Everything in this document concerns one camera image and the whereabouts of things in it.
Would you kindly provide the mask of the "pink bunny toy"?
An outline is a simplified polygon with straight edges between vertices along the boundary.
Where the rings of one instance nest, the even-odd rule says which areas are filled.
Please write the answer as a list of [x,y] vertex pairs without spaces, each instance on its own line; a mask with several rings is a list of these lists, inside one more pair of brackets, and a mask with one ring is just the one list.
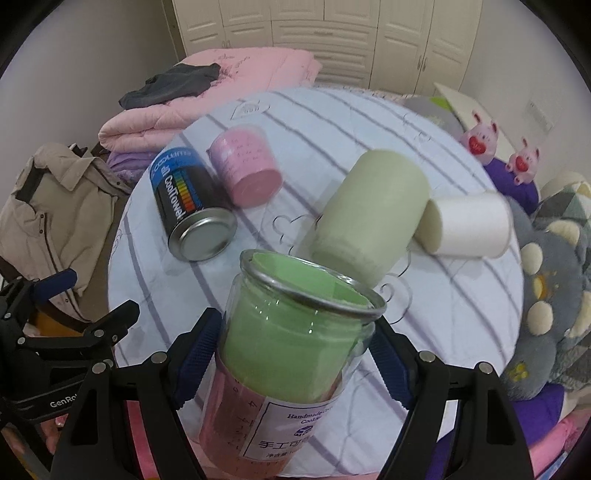
[[514,184],[531,184],[538,171],[540,150],[531,146],[526,138],[522,139],[523,147],[512,154],[506,164],[506,170],[514,176]]
[[483,165],[489,165],[497,151],[499,128],[495,121],[485,123],[477,111],[473,111],[476,125],[466,131],[460,143]]

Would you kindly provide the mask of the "beige jacket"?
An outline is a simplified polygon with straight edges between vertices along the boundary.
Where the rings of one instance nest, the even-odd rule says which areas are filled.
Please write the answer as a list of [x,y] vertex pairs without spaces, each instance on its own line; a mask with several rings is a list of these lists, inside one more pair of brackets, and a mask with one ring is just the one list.
[[102,159],[44,144],[1,209],[1,276],[41,280],[71,269],[75,285],[51,303],[78,321],[97,321],[108,311],[107,263],[130,193]]

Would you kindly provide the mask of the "white wardrobe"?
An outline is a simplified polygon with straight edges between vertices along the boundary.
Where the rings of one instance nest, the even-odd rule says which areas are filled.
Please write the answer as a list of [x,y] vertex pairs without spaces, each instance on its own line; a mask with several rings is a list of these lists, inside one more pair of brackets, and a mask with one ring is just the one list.
[[397,94],[458,89],[480,1],[174,1],[185,53],[278,46],[311,51],[324,82]]

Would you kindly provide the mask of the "grey flower pillow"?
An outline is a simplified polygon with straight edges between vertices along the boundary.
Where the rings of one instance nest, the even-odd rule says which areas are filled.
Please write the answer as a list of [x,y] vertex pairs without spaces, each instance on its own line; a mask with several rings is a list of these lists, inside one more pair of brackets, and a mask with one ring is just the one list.
[[403,106],[430,120],[456,140],[465,132],[459,118],[444,98],[413,96],[406,98]]

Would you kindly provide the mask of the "left pink bunny toy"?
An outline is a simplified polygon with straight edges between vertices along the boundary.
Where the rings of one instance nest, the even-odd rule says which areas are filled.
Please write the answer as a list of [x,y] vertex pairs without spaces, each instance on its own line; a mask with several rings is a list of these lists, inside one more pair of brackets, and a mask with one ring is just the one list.
[[466,131],[460,143],[483,165],[489,165],[497,151],[499,128],[495,121],[485,123],[477,111],[473,111],[476,125]]

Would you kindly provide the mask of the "light green felt cup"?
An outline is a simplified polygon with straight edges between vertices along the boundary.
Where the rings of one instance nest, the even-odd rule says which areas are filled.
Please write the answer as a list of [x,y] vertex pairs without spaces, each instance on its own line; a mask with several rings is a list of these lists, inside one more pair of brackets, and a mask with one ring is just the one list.
[[311,260],[378,286],[404,256],[429,199],[429,181],[412,160],[363,153],[322,211]]

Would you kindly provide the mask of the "purple folded blanket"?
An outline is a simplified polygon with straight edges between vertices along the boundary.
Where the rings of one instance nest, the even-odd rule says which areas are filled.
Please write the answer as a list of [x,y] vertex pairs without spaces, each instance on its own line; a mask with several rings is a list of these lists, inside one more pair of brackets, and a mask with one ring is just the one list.
[[155,156],[154,152],[111,152],[106,163],[119,179],[134,187]]

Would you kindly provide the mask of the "blue black CoolTowel can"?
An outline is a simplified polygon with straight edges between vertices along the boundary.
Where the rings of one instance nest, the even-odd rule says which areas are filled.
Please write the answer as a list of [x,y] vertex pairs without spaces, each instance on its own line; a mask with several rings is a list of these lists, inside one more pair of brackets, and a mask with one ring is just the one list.
[[235,215],[197,152],[188,147],[164,150],[148,174],[175,258],[204,261],[228,246],[235,237]]

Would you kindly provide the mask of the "white paper cup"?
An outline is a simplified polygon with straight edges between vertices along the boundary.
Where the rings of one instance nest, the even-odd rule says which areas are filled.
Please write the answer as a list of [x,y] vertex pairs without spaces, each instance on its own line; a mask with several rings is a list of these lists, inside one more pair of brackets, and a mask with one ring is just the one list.
[[415,231],[430,254],[462,258],[499,258],[509,248],[513,214],[496,192],[431,199]]

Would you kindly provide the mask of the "white wall socket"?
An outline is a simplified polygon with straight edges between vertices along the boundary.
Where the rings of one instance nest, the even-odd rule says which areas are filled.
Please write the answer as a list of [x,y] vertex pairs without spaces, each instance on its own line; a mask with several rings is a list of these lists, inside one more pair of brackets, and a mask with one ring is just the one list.
[[526,111],[544,134],[549,134],[552,131],[554,123],[534,101],[529,101]]

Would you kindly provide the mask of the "white bedside board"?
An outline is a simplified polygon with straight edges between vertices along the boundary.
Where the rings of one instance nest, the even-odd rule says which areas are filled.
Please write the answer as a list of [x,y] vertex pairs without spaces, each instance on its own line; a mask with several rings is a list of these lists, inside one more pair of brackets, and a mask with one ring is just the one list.
[[485,124],[489,124],[491,121],[497,123],[499,138],[496,157],[500,160],[508,161],[510,156],[515,152],[515,148],[502,130],[500,121],[493,118],[485,107],[472,97],[441,83],[435,83],[434,86],[436,91],[448,101],[452,111],[466,130],[472,129],[477,124],[474,113],[477,113]]

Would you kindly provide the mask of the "triangle pattern quilted blanket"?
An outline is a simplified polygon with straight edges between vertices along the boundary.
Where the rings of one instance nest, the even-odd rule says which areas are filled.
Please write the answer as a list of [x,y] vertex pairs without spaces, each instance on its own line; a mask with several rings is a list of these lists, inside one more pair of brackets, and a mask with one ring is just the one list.
[[[533,216],[538,228],[548,227],[554,221],[571,221],[579,225],[586,247],[582,254],[582,272],[590,286],[590,184],[577,181],[543,200]],[[582,390],[590,385],[590,326],[558,353],[558,365],[551,381],[562,384],[570,391]]]

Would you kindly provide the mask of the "dark grey garment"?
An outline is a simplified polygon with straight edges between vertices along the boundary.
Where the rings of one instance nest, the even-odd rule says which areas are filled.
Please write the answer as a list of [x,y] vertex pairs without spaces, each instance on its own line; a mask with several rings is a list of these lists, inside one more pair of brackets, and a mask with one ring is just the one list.
[[221,73],[221,66],[193,66],[178,63],[167,71],[147,79],[144,85],[124,94],[118,104],[124,110],[164,104],[180,97],[198,96],[211,87]]

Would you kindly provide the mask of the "grey plush paw toy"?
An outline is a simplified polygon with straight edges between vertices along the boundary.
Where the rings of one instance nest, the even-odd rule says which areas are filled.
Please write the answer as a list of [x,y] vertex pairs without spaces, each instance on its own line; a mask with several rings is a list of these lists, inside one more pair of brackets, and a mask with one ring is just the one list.
[[535,224],[508,200],[520,247],[523,307],[514,355],[501,375],[512,400],[530,400],[550,383],[590,385],[590,260],[587,237],[572,220]]

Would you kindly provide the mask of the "small pink cup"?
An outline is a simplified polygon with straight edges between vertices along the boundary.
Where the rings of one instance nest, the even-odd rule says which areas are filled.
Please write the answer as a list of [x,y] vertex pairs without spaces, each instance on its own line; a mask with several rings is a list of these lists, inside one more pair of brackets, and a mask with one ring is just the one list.
[[231,202],[239,208],[262,206],[283,186],[273,150],[257,126],[230,127],[213,140],[207,154]]

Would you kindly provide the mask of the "purple pillow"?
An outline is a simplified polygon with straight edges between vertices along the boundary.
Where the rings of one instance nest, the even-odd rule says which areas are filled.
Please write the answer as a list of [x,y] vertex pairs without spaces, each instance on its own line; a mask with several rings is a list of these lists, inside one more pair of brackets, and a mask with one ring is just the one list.
[[497,158],[485,165],[484,170],[501,194],[513,198],[528,215],[535,213],[540,198],[534,182],[517,185],[515,175],[507,171],[506,164]]

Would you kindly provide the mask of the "right pink bunny toy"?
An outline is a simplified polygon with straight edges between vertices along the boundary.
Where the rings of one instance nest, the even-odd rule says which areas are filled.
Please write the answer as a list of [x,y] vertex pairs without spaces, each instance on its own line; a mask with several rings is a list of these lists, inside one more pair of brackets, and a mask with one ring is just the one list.
[[538,171],[540,150],[531,146],[526,138],[522,139],[523,147],[512,154],[506,164],[506,170],[514,176],[514,184],[531,184]]

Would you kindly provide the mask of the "pink folded quilt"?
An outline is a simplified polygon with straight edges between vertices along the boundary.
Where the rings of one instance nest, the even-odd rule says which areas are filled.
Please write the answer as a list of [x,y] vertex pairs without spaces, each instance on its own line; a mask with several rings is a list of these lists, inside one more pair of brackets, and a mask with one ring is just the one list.
[[222,105],[266,91],[315,84],[322,63],[308,50],[283,47],[208,49],[182,60],[187,65],[215,63],[221,73],[198,96],[124,110],[101,127],[98,142],[111,152],[154,152],[195,120]]

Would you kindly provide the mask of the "clear pink green jar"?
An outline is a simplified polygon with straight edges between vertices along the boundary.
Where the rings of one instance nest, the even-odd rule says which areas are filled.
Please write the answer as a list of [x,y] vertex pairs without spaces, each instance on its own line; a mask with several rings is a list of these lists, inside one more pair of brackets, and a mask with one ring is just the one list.
[[205,457],[235,478],[280,475],[335,407],[386,307],[327,267],[243,251],[199,432]]

